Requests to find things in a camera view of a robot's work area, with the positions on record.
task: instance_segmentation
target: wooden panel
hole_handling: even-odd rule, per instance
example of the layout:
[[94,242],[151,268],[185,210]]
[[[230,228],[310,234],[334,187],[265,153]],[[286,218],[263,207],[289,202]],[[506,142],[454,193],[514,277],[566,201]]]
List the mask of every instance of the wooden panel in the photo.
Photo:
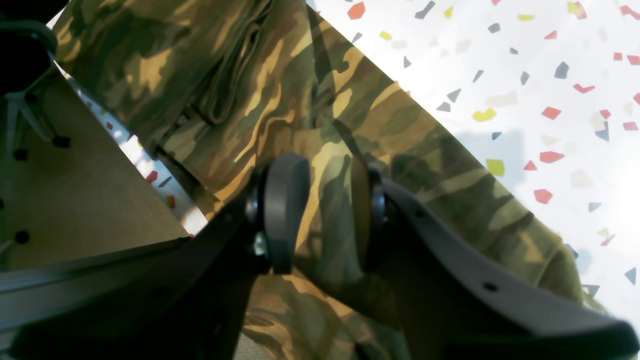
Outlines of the wooden panel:
[[6,103],[0,104],[3,238],[21,230],[30,235],[0,258],[4,270],[188,236],[60,74],[34,93],[34,111],[47,114],[71,147],[53,147],[22,121],[28,160],[15,161],[5,152]]

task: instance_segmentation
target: black rubber pad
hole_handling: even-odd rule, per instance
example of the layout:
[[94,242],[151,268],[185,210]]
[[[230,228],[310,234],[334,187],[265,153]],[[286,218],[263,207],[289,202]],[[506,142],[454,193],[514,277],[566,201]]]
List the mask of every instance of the black rubber pad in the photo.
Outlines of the black rubber pad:
[[296,238],[310,190],[307,159],[288,152],[270,166],[264,189],[264,229],[276,274],[290,274],[293,269]]

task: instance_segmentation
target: camouflage pants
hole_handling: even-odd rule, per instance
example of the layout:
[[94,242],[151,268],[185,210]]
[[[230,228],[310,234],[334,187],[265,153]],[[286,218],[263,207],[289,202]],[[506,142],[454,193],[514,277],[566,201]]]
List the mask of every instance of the camouflage pants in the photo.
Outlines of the camouflage pants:
[[408,357],[387,286],[356,261],[354,154],[377,159],[477,251],[583,302],[558,236],[303,0],[73,0],[54,30],[59,64],[207,190],[208,218],[256,164],[309,159],[296,270],[259,279],[243,330],[273,357]]

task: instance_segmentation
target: hole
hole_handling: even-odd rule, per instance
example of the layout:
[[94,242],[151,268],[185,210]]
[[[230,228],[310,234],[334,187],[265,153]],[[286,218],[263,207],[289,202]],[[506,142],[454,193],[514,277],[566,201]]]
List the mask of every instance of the hole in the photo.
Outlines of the hole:
[[71,139],[66,136],[56,136],[55,138],[53,138],[52,142],[53,146],[66,149],[71,144]]
[[21,245],[26,244],[29,242],[29,233],[27,233],[26,231],[18,231],[17,233],[15,233],[15,237],[13,238],[13,240]]
[[38,102],[38,97],[30,92],[24,94],[24,100],[30,104]]
[[27,150],[25,149],[17,149],[13,152],[13,158],[17,161],[26,161],[27,160]]
[[490,283],[490,282],[486,282],[486,283],[484,283],[484,284],[483,284],[483,286],[484,286],[484,288],[485,288],[485,289],[487,289],[487,290],[489,290],[489,291],[492,291],[492,292],[494,292],[494,293],[495,293],[496,291],[498,291],[498,287],[497,287],[495,284],[492,284],[492,283]]
[[149,293],[149,297],[153,298],[153,299],[158,299],[161,297],[165,297],[169,295],[169,287],[167,286],[162,286],[160,288],[155,288],[153,290],[151,290],[151,292]]

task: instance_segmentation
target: screw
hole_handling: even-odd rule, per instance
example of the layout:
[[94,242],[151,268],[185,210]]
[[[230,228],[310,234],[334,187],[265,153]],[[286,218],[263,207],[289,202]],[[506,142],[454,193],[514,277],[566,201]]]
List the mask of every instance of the screw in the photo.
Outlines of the screw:
[[262,231],[255,235],[255,240],[253,241],[253,253],[256,256],[264,255],[265,258],[269,258],[269,254],[267,253],[267,237]]

